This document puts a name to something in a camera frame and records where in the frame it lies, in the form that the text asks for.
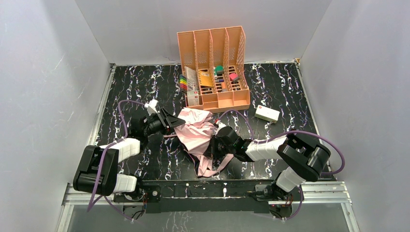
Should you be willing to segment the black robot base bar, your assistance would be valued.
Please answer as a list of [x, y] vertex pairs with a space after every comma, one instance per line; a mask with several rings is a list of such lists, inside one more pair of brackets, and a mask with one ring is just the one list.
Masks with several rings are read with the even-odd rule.
[[274, 201], [258, 201], [257, 184], [269, 180], [173, 180], [143, 181], [148, 194], [148, 212], [228, 212], [269, 213]]

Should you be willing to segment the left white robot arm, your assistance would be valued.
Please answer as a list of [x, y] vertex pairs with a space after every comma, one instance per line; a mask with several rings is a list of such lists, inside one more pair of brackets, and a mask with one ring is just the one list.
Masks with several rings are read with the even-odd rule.
[[103, 196], [126, 193], [131, 198], [141, 197], [142, 179], [131, 174], [119, 174], [117, 165], [142, 152], [149, 136], [156, 133], [169, 135], [185, 123], [164, 108], [149, 116], [132, 119], [127, 127], [127, 138], [113, 145], [85, 147], [73, 178], [73, 188]]

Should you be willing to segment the black pink folding umbrella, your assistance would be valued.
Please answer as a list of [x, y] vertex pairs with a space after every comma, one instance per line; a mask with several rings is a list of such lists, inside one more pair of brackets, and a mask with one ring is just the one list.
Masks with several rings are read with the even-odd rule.
[[185, 146], [187, 153], [199, 160], [198, 177], [218, 174], [234, 158], [233, 154], [227, 154], [219, 167], [213, 170], [213, 159], [205, 156], [211, 137], [216, 132], [216, 127], [211, 123], [212, 116], [210, 111], [185, 107], [178, 115], [179, 119], [185, 120], [185, 124], [175, 128], [176, 137]]

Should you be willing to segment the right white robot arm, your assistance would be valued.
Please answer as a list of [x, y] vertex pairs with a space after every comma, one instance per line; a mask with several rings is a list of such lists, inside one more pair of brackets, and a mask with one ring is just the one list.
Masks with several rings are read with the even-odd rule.
[[318, 142], [318, 135], [291, 130], [268, 140], [243, 139], [229, 126], [211, 137], [205, 155], [220, 158], [233, 155], [241, 162], [285, 161], [287, 169], [275, 179], [272, 192], [289, 193], [302, 183], [316, 182], [328, 162], [330, 150]]

